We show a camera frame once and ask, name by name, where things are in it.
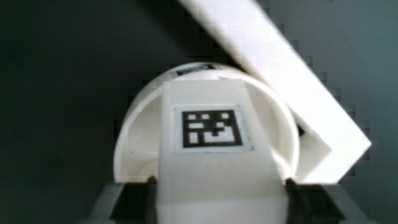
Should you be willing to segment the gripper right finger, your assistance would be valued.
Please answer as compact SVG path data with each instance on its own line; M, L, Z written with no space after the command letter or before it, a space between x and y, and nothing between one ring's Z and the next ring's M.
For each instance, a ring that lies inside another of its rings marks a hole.
M290 203L286 224L377 224L340 184L285 185Z

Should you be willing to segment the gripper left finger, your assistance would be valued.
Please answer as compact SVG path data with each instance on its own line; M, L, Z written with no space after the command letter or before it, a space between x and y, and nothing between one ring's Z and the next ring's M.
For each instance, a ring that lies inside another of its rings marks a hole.
M105 186L87 218L77 224L158 224L157 178Z

